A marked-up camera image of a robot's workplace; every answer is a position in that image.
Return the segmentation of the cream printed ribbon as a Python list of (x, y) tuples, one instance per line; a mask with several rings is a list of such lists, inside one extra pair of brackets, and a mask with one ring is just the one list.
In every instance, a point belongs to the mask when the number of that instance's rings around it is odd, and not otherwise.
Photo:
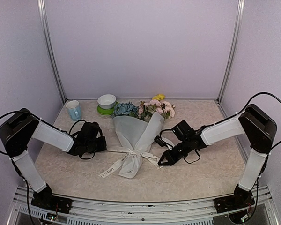
[(158, 165), (159, 157), (149, 152), (142, 152), (138, 150), (132, 150), (130, 148), (119, 147), (113, 150), (107, 150), (107, 152), (122, 153), (123, 157), (118, 159), (110, 168), (99, 174), (99, 177), (106, 178), (116, 170), (120, 169), (118, 175), (124, 178), (132, 179), (138, 173), (141, 165), (142, 159), (145, 158), (157, 169), (163, 168), (163, 166)]

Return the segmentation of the pink fake flower bunch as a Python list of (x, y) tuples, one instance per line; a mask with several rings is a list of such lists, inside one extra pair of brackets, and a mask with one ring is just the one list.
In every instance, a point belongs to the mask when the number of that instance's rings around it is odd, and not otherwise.
[(164, 119), (171, 119), (175, 116), (176, 106), (168, 101), (156, 99), (149, 102), (141, 101), (138, 106), (137, 117), (144, 121), (149, 121), (154, 113), (160, 114)]

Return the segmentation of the yellow fake flower stem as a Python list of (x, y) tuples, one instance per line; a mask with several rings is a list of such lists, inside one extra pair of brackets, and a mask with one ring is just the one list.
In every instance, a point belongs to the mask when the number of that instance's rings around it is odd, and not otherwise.
[(152, 97), (152, 100), (158, 100), (158, 101), (161, 101), (161, 100), (164, 100), (165, 99), (165, 95), (160, 93), (160, 94), (157, 94), (155, 96)]

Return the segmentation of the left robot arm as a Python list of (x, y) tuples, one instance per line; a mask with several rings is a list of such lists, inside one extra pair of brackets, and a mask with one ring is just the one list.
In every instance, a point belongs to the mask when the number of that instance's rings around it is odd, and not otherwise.
[(5, 122), (0, 125), (0, 139), (3, 154), (8, 155), (18, 175), (33, 190), (30, 205), (68, 214), (72, 199), (56, 196), (49, 184), (42, 178), (28, 152), (31, 140), (50, 145), (71, 156), (84, 159), (84, 154), (95, 155), (107, 149), (106, 139), (97, 122), (84, 121), (81, 129), (73, 134), (61, 130), (22, 108), (1, 116)]

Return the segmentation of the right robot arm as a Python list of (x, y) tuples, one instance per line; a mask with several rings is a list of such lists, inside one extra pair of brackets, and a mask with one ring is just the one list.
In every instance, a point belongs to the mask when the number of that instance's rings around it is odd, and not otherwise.
[(157, 144), (167, 147), (158, 161), (159, 166), (172, 166), (192, 151), (198, 152), (215, 143), (245, 135), (250, 142), (251, 151), (243, 175), (233, 194), (215, 198), (214, 204), (217, 213), (224, 213), (257, 203), (252, 189), (265, 169), (277, 132), (276, 122), (259, 107), (249, 104), (241, 112), (197, 130), (182, 120), (170, 131), (180, 142), (174, 145), (162, 134), (155, 137)]

